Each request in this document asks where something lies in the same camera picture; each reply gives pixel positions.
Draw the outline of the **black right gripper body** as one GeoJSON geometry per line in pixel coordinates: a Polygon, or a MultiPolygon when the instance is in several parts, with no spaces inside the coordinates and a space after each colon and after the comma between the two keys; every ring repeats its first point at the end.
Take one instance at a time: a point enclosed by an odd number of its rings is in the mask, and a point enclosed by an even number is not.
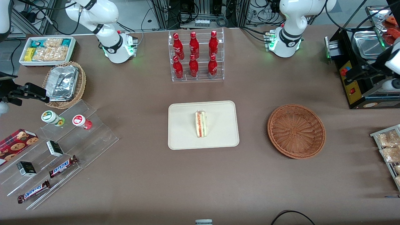
{"type": "Polygon", "coordinates": [[[17,85],[14,82],[17,77],[17,75],[0,73],[0,98],[2,102],[21,106],[22,100],[20,98],[23,95],[23,91],[20,89],[21,85],[17,85]]]}

